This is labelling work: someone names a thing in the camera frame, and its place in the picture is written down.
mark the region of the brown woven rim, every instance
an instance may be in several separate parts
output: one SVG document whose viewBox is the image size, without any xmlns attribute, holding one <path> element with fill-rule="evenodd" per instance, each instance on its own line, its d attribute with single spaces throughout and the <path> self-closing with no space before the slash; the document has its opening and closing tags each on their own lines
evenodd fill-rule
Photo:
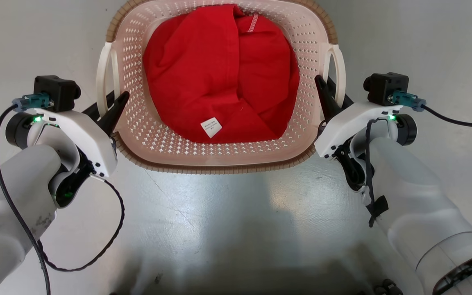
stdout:
<svg viewBox="0 0 472 295">
<path fill-rule="evenodd" d="M 123 5 L 120 10 L 116 13 L 112 21 L 110 22 L 109 29 L 107 30 L 107 42 L 114 42 L 116 40 L 116 34 L 118 33 L 118 28 L 120 27 L 121 22 L 131 10 L 135 7 L 148 2 L 151 0 L 130 0 L 125 5 Z M 303 5 L 313 11 L 320 21 L 322 21 L 324 28 L 327 32 L 327 38 L 329 43 L 338 44 L 338 37 L 336 35 L 336 29 L 331 20 L 330 16 L 325 12 L 323 8 L 318 5 L 318 3 L 313 0 L 285 0 L 286 2 L 293 2 L 300 5 Z M 251 172 L 265 172 L 273 170 L 281 170 L 285 168 L 291 168 L 298 164 L 305 162 L 309 159 L 315 152 L 314 145 L 311 144 L 307 150 L 305 150 L 300 155 L 281 162 L 274 163 L 265 163 L 257 165 L 247 165 L 247 166 L 178 166 L 178 165 L 166 165 L 159 164 L 147 161 L 138 157 L 133 153 L 125 142 L 121 139 L 119 132 L 114 132 L 112 134 L 114 140 L 116 140 L 117 150 L 120 151 L 129 161 L 145 168 L 148 170 L 154 170 L 157 172 L 172 172 L 172 173 L 184 173 L 184 174 L 241 174 L 241 173 L 251 173 Z"/>
</svg>

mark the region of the shiny floor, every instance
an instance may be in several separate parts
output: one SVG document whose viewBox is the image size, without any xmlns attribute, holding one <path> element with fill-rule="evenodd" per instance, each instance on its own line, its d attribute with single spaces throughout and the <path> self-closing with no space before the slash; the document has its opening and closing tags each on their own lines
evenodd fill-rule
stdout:
<svg viewBox="0 0 472 295">
<path fill-rule="evenodd" d="M 32 91 L 36 75 L 77 81 L 77 108 L 88 106 L 106 28 L 123 2 L 0 1 L 0 113 Z M 394 71 L 410 76 L 410 92 L 428 106 L 472 120 L 472 2 L 320 3 L 335 22 L 353 100 L 365 99 L 365 77 Z M 410 150 L 472 223 L 472 129 L 413 116 L 419 132 Z M 6 144 L 1 151 L 3 160 L 17 152 Z M 384 234 L 368 227 L 337 162 L 312 157 L 288 170 L 205 176 L 146 171 L 120 156 L 110 181 L 125 200 L 123 229 L 88 269 L 51 270 L 53 295 L 356 295 L 384 278 L 406 295 L 422 293 Z M 83 265 L 107 243 L 119 215 L 110 189 L 88 181 L 42 237 L 49 258 L 60 267 Z M 44 293 L 34 252 L 0 286 L 0 295 Z"/>
</svg>

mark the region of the red cloth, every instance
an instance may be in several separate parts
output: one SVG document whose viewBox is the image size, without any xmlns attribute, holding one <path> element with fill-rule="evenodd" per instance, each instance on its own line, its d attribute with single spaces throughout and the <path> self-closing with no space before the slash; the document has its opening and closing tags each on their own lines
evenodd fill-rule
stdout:
<svg viewBox="0 0 472 295">
<path fill-rule="evenodd" d="M 154 32 L 143 56 L 163 123 L 193 142 L 277 139 L 290 121 L 300 73 L 280 28 L 236 5 L 207 6 Z M 201 123 L 222 129 L 209 138 Z"/>
</svg>

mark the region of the white handle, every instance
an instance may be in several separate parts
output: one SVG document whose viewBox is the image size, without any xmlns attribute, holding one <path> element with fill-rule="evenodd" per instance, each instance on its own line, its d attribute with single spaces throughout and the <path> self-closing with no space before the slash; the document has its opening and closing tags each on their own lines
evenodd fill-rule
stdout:
<svg viewBox="0 0 472 295">
<path fill-rule="evenodd" d="M 343 62 L 343 55 L 341 54 L 338 45 L 320 43 L 320 59 L 324 61 L 323 72 L 320 71 L 320 75 L 322 75 L 325 82 L 327 82 L 329 77 L 329 64 L 331 61 L 331 55 L 334 58 L 336 67 L 335 101 L 337 105 L 341 107 L 343 105 L 343 99 L 345 98 L 345 63 Z"/>
<path fill-rule="evenodd" d="M 106 42 L 101 50 L 98 62 L 98 73 L 96 75 L 97 105 L 100 116 L 103 117 L 108 111 L 107 94 L 105 92 L 105 79 L 109 67 L 109 58 L 112 58 L 112 76 L 114 80 L 114 99 L 120 96 L 120 71 L 118 69 L 118 54 L 112 49 L 112 43 Z"/>
</svg>

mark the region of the laundry basket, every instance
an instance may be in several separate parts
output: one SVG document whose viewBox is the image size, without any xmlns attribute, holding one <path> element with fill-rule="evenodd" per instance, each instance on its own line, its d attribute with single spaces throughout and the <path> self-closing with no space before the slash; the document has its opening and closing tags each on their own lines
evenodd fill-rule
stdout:
<svg viewBox="0 0 472 295">
<path fill-rule="evenodd" d="M 207 5 L 237 4 L 244 13 L 259 13 L 276 23 L 290 41 L 300 68 L 293 115 L 277 140 L 229 144 L 195 143 L 162 123 L 150 99 L 143 54 L 150 36 L 163 21 Z M 312 0 L 130 0 L 114 16 L 101 52 L 97 91 L 100 114 L 107 111 L 105 80 L 112 64 L 116 97 L 130 99 L 113 135 L 118 150 L 138 166 L 162 172 L 231 174 L 295 166 L 314 152 L 322 121 L 314 78 L 328 76 L 331 56 L 337 73 L 336 101 L 345 95 L 345 66 L 334 25 Z"/>
</svg>

